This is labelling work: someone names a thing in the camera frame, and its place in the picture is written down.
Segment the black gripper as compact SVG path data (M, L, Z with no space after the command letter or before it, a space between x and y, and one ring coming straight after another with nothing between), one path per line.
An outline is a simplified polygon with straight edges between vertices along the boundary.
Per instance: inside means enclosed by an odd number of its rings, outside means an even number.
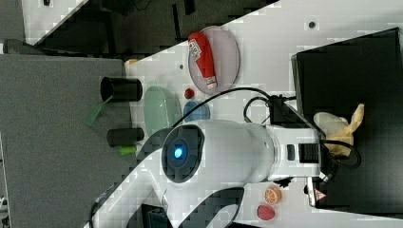
M325 145L324 140L319 141L320 155L321 155L321 168L319 178L322 184L328 184L336 177L338 164L335 163L333 155L330 153L329 148Z

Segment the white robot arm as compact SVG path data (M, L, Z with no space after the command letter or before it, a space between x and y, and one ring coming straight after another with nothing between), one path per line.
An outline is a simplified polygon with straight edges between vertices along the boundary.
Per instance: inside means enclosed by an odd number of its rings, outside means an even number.
M328 181L324 139L312 128L260 123L193 121L152 134L129 174L91 209L84 228L126 228L149 195L157 196L173 228L225 227L237 215L244 188L287 178Z

